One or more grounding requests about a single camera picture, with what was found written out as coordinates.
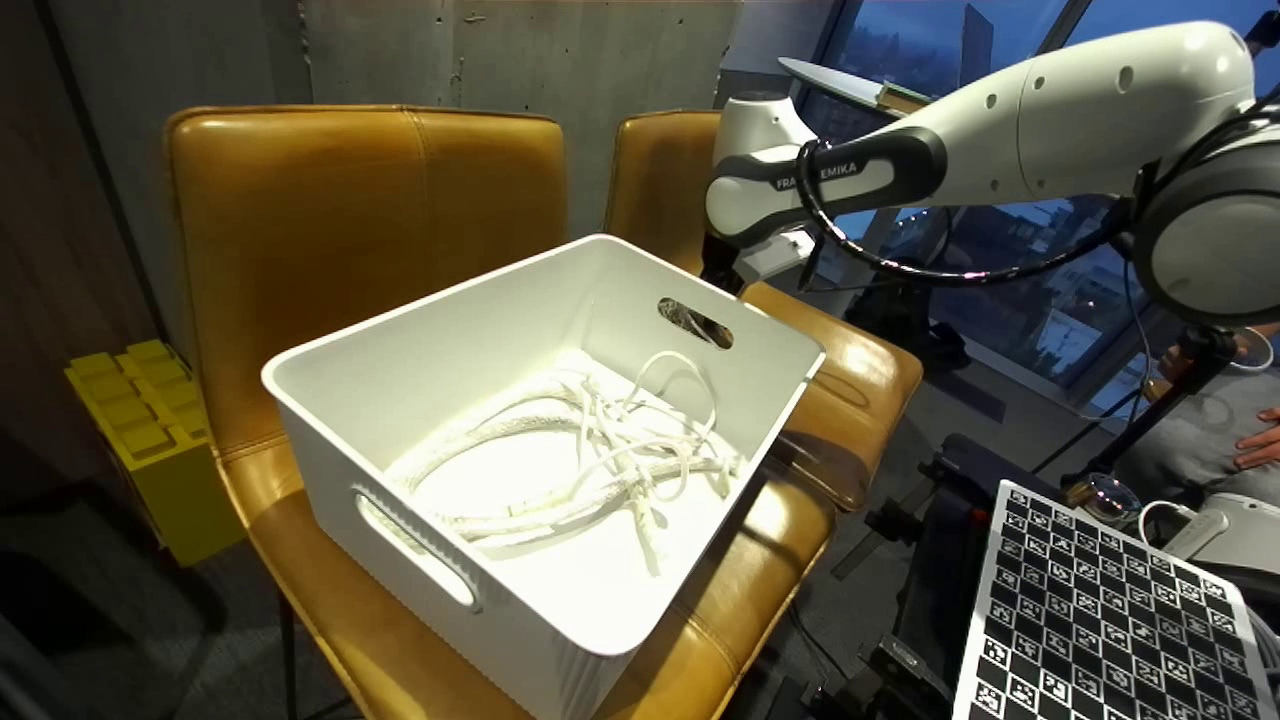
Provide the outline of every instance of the tangled cord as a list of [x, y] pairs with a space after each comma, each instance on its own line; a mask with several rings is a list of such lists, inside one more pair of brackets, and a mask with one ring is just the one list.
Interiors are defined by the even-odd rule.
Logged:
[[[645, 391], [645, 380], [663, 364], [678, 369], [656, 391]], [[690, 421], [660, 401], [681, 376], [693, 376], [707, 398], [711, 411], [704, 421]], [[725, 502], [741, 468], [741, 457], [715, 438], [715, 403], [711, 380], [681, 354], [649, 357], [632, 388], [614, 398], [588, 373], [561, 373], [438, 446], [407, 493], [486, 446], [532, 434], [572, 438], [572, 471], [554, 493], [449, 516], [446, 525], [479, 550], [516, 550], [632, 508], [645, 566], [656, 578], [651, 531], [669, 527], [660, 503], [681, 502], [695, 477]]]

